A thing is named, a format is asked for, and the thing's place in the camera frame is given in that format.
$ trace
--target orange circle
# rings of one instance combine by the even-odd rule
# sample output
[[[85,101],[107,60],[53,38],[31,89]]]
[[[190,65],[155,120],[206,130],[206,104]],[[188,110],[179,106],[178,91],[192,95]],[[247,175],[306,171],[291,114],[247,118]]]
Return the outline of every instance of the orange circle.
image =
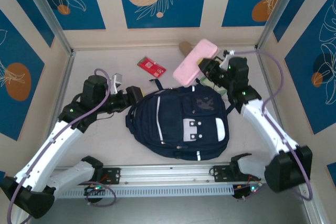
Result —
[[[256,22],[265,22],[268,20],[269,12],[268,5],[270,4],[270,10],[272,11],[278,0],[261,0],[252,10],[252,19]]]
[[[313,85],[318,88],[319,86],[322,85],[323,82],[323,76],[321,73],[314,73],[313,76],[311,77],[311,82],[313,83]]]
[[[12,63],[7,67],[5,77],[8,95],[16,101],[26,100],[32,88],[29,69],[22,63]]]
[[[66,5],[59,5],[57,7],[57,10],[63,15],[69,15],[70,14],[70,8]]]

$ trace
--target small white object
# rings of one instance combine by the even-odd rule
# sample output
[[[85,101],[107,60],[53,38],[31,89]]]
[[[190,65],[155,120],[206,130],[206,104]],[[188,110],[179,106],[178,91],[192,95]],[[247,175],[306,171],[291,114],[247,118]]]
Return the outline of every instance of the small white object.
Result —
[[[111,88],[111,94],[117,94],[117,88],[121,85],[122,83],[122,75],[119,73],[115,73],[114,76],[112,76],[112,88]]]
[[[234,50],[230,50],[229,54],[224,58],[224,60],[222,61],[222,63],[219,65],[219,67],[227,71],[227,68],[228,68],[228,65],[229,65],[229,60],[231,58],[233,58],[234,54],[235,54],[235,51]]]
[[[225,127],[223,120],[220,118],[216,118],[216,125],[217,125],[218,141],[220,142],[225,138]]]
[[[242,173],[261,179],[265,179],[265,165],[268,165],[268,161],[256,155],[248,155],[238,160],[239,170]]]

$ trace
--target backpack strap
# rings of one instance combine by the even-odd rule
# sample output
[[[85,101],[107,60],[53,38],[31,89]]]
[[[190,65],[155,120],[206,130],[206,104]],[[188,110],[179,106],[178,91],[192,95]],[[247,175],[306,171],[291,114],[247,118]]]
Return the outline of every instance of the backpack strap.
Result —
[[[233,104],[231,104],[227,109],[226,109],[226,114],[229,115],[231,111],[235,108]]]
[[[149,81],[155,81],[155,84],[156,84],[157,88],[158,88],[159,90],[163,90],[163,87],[162,87],[162,85],[161,85],[161,82],[160,82],[158,79],[152,79],[152,80],[149,80]]]

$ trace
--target brown object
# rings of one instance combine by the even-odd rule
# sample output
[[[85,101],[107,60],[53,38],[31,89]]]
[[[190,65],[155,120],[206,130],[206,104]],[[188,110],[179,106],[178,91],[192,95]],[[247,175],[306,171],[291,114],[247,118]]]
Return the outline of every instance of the brown object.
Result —
[[[188,54],[191,52],[191,50],[193,50],[193,48],[191,47],[191,44],[187,41],[181,42],[179,44],[179,49],[185,57],[187,57]]]
[[[267,21],[277,1],[278,0],[261,0],[253,8],[252,19],[256,22]]]
[[[5,76],[9,78],[5,83],[8,95],[16,101],[22,102],[26,100],[32,87],[28,68],[22,63],[12,63],[7,67],[6,71]],[[24,76],[16,80],[11,78],[11,73],[18,76],[24,74]]]

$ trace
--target white table surface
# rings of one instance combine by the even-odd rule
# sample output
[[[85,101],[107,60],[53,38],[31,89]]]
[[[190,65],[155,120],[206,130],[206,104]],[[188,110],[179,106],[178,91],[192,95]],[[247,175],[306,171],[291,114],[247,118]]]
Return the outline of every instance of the white table surface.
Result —
[[[225,47],[236,51],[253,50],[253,47]],[[95,68],[102,68],[109,74],[122,74],[123,83],[120,89],[128,86],[140,87],[145,94],[157,90],[155,83],[149,82],[153,76],[137,66],[144,57],[156,61],[167,69],[160,77],[163,88],[180,86],[172,77],[173,71],[184,59],[178,47],[142,47],[112,50],[79,51],[76,54],[64,105],[69,104],[73,97],[82,92],[84,81],[93,74]],[[246,55],[249,65],[249,81],[259,94],[266,99],[269,94],[261,73],[256,54]],[[267,109],[274,116],[272,104]],[[79,139],[67,152],[59,166],[72,166],[83,157],[90,155],[102,161],[105,165],[159,165],[159,164],[187,164],[195,161],[162,157],[151,152],[137,142],[125,126],[125,116],[128,109],[116,113],[114,117],[99,120],[90,125],[84,136]],[[250,152],[261,156],[268,156],[266,146],[252,125],[237,111],[228,116],[230,139],[227,149],[220,157],[203,163],[228,162],[232,156]]]

